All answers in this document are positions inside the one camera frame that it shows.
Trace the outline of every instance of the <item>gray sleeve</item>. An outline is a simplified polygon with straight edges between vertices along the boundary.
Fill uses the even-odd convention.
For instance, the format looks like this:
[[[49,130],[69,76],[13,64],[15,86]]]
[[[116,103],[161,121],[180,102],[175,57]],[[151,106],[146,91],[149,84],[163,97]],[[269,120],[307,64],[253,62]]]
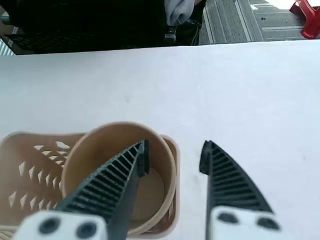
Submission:
[[[194,10],[195,0],[164,0],[166,23],[169,26],[183,24]]]

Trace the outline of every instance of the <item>floor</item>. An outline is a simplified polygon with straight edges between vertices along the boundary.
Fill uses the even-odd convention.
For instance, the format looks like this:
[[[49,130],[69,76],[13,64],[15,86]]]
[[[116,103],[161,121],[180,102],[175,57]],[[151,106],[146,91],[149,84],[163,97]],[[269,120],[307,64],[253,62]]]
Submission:
[[[289,11],[294,0],[207,0],[200,44],[305,39],[304,20]],[[309,1],[320,6],[320,0]]]

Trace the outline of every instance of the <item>person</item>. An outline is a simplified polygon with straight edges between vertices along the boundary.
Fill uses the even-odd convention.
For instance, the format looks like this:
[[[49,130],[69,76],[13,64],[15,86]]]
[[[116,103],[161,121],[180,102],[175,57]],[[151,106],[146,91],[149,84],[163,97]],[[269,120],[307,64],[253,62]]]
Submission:
[[[176,46],[199,44],[206,0],[164,0],[166,23],[176,26]]]

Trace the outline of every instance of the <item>basket hole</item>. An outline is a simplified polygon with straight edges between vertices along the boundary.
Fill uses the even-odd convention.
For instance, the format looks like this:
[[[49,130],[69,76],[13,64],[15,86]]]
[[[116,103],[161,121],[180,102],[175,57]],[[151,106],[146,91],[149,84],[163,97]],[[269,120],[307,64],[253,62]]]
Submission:
[[[12,193],[10,196],[9,196],[9,204],[10,204],[10,207],[12,208],[12,206],[14,205],[14,202],[15,202],[15,199],[16,199],[16,195],[17,195],[17,191],[15,191],[14,193]]]
[[[56,141],[56,146],[61,149],[69,149],[70,147],[62,141]]]
[[[29,175],[30,175],[30,179],[32,180],[33,176],[34,176],[34,172],[35,172],[35,166],[33,166],[32,168],[30,168],[29,170]]]
[[[58,164],[59,166],[61,166],[61,165],[63,165],[65,163],[65,161],[64,160],[58,160],[58,161],[55,161],[55,163]]]
[[[44,202],[45,202],[45,199],[42,199],[40,202],[39,202],[39,210],[42,209],[43,205],[44,205]]]
[[[41,178],[42,178],[43,173],[44,173],[43,170],[41,170],[41,171],[38,173],[39,183],[41,183]]]
[[[51,153],[51,151],[43,151],[42,153],[43,153],[44,155],[48,156],[49,153]]]
[[[63,154],[66,154],[67,151],[58,151],[58,153],[59,153],[60,155],[63,155]]]
[[[46,205],[46,209],[47,209],[47,210],[49,210],[50,205],[51,205],[51,201],[49,201],[48,204]]]
[[[36,203],[36,199],[37,199],[37,197],[35,196],[35,197],[32,198],[32,200],[30,201],[30,208],[31,208],[31,210],[34,209],[34,206],[35,206],[35,203]]]
[[[49,186],[50,173],[45,177],[46,185]]]
[[[24,174],[25,166],[26,166],[26,162],[25,161],[19,165],[20,176],[22,176]]]
[[[52,180],[53,189],[56,188],[57,177]]]
[[[25,203],[27,199],[27,194],[25,194],[21,199],[20,199],[20,204],[21,204],[21,209],[24,209]]]
[[[43,145],[35,145],[33,146],[35,149],[40,150],[42,149],[44,146]]]

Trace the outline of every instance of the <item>cup rim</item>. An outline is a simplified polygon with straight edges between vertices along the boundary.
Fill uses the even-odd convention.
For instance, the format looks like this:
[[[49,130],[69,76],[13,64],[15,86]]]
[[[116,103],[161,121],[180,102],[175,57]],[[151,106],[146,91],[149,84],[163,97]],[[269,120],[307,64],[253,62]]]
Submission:
[[[71,156],[77,150],[77,148],[82,144],[82,142],[88,136],[100,131],[101,129],[112,127],[112,126],[118,126],[118,125],[131,125],[131,126],[145,129],[146,131],[148,131],[149,133],[154,135],[157,138],[157,140],[164,146],[164,148],[166,149],[166,151],[168,153],[169,159],[170,159],[170,166],[172,169],[172,178],[170,180],[170,185],[169,185],[167,195],[164,198],[161,207],[148,221],[146,221],[145,223],[143,223],[142,225],[140,225],[138,227],[129,229],[128,233],[127,233],[128,235],[140,235],[140,234],[148,231],[149,229],[151,229],[153,226],[155,226],[167,213],[167,211],[168,211],[168,209],[174,199],[174,195],[175,195],[175,191],[176,191],[176,181],[177,181],[176,164],[175,164],[174,156],[173,156],[169,146],[167,145],[165,140],[157,132],[155,132],[153,129],[149,128],[148,126],[145,126],[141,123],[137,123],[137,122],[133,122],[133,121],[115,121],[115,122],[110,122],[110,123],[101,125],[95,129],[87,132],[73,146],[73,148],[71,149],[71,151],[68,155],[68,158],[66,159],[66,161],[64,163],[64,167],[62,169],[62,174],[61,174],[61,193],[62,193],[62,197],[65,198],[66,197],[66,187],[65,187],[66,170],[68,168],[68,164],[70,163]]]

